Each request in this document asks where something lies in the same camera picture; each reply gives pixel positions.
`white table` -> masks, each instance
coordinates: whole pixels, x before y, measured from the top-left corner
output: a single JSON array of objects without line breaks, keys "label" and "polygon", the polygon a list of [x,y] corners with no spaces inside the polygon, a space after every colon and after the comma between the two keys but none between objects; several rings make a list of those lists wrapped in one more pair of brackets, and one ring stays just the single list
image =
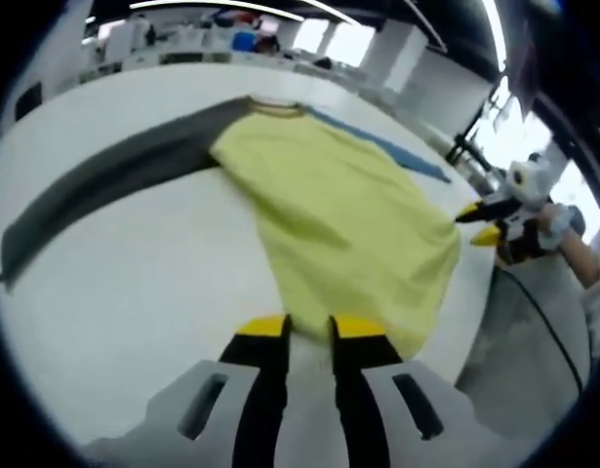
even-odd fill
[{"label": "white table", "polygon": [[[412,175],[448,215],[476,198],[419,138],[333,83],[259,67],[173,65],[81,86],[5,136],[0,240],[31,200],[95,153],[249,93],[300,99],[439,164],[451,184]],[[438,326],[417,355],[451,382],[482,319],[494,258],[492,250],[468,245],[479,226],[460,228],[460,262]],[[0,320],[20,371],[76,443],[124,434],[143,418],[150,397],[197,361],[218,358],[239,325],[281,310],[253,212],[221,170],[143,190],[87,216],[37,255],[11,294],[0,286]],[[294,354],[294,369],[324,369],[310,360],[325,365],[327,352],[304,351]],[[290,381],[309,386],[296,377]],[[332,418],[336,425],[336,413]]]}]

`cable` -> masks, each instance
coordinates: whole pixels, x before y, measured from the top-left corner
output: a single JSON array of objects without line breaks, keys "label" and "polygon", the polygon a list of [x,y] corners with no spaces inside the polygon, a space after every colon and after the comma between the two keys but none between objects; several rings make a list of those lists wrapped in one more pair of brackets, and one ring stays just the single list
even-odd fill
[{"label": "cable", "polygon": [[562,353],[562,356],[564,357],[564,359],[566,361],[566,364],[568,365],[569,369],[571,370],[571,374],[573,375],[573,378],[575,379],[575,383],[577,385],[577,388],[578,388],[579,392],[581,393],[581,391],[583,390],[583,382],[581,381],[581,377],[580,377],[580,374],[577,371],[577,367],[575,366],[575,363],[571,359],[571,356],[569,356],[569,353],[566,351],[566,348],[564,347],[564,344],[562,344],[562,341],[560,341],[560,338],[558,337],[557,333],[555,332],[555,330],[553,329],[553,327],[549,323],[548,319],[546,318],[546,316],[542,312],[542,309],[540,309],[540,306],[537,303],[537,301],[532,297],[532,295],[530,294],[530,292],[527,291],[527,288],[525,288],[525,286],[523,286],[523,283],[521,283],[521,280],[519,280],[514,275],[514,273],[511,273],[511,272],[503,270],[503,269],[499,269],[499,271],[501,273],[505,274],[505,276],[507,276],[508,278],[510,278],[512,280],[512,282],[516,286],[518,286],[518,288],[523,292],[523,294],[532,303],[532,305],[534,306],[534,308],[536,309],[536,311],[540,315],[540,318],[544,322],[544,325],[546,326],[546,329],[549,330],[551,338],[553,338],[553,341],[555,341],[555,344],[557,344],[557,347],[559,348],[560,352]]}]

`black cable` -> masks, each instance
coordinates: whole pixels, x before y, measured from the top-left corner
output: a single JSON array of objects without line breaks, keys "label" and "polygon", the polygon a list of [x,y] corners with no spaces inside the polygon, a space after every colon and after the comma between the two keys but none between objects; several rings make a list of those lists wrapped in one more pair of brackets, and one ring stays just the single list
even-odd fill
[{"label": "black cable", "polygon": [[540,309],[540,306],[537,303],[537,301],[532,297],[532,295],[530,294],[530,292],[527,291],[527,288],[525,288],[525,286],[523,286],[523,283],[521,283],[521,280],[519,280],[514,275],[514,273],[511,273],[511,272],[503,270],[503,269],[499,269],[499,271],[501,273],[504,273],[505,276],[507,276],[508,278],[510,278],[512,280],[512,282],[516,286],[518,286],[518,288],[523,292],[523,294],[532,303],[532,305],[534,306],[534,308],[536,309],[536,311],[540,315],[540,318],[544,322],[544,325],[546,326],[546,329],[549,330],[549,334],[551,335],[551,338],[553,338],[553,341],[555,341],[555,344],[557,344],[557,347],[559,348],[560,352],[562,353],[562,356],[564,357],[564,359],[566,361],[566,364],[569,366],[569,369],[571,370],[571,373],[573,374],[573,378],[575,379],[575,383],[577,385],[577,388],[578,388],[579,392],[581,393],[581,391],[583,390],[583,382],[581,381],[581,377],[580,377],[580,374],[577,371],[577,367],[575,366],[575,363],[571,359],[571,356],[569,355],[569,353],[566,351],[566,348],[564,347],[564,344],[562,344],[562,341],[560,341],[560,338],[558,337],[557,333],[555,332],[555,330],[553,329],[553,327],[549,323],[548,319],[546,318],[546,316],[542,312],[542,309]]}]

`hand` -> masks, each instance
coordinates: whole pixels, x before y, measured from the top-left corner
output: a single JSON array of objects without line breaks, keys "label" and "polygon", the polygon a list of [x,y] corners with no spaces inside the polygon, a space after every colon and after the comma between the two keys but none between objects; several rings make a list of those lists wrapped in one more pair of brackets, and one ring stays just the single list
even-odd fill
[{"label": "hand", "polygon": [[553,219],[559,214],[560,209],[552,204],[547,203],[544,205],[542,210],[536,215],[536,220],[538,221],[539,229],[542,232],[548,233],[551,230],[551,223]]}]

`ceiling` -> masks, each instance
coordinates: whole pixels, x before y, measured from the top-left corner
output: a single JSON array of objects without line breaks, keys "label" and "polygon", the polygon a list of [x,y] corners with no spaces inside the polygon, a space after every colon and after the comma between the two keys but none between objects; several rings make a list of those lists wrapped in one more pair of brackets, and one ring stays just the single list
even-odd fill
[{"label": "ceiling", "polygon": [[[301,0],[252,0],[305,17],[332,16]],[[482,0],[409,0],[422,12],[431,27],[446,44],[447,55],[489,81],[499,77],[493,34]],[[550,99],[537,100],[535,111],[559,137],[565,152],[575,157],[581,171],[593,186],[600,204],[600,183],[582,151],[572,144],[585,143],[585,150],[600,166],[600,30],[590,27],[587,13],[569,10],[563,18],[544,13],[532,6],[553,0],[495,0],[503,36],[510,52],[529,41],[524,23],[535,44],[541,92]],[[96,0],[93,15],[128,14],[128,0]],[[386,19],[418,25],[430,38],[432,31],[405,0],[326,0],[362,23],[380,29]]]}]

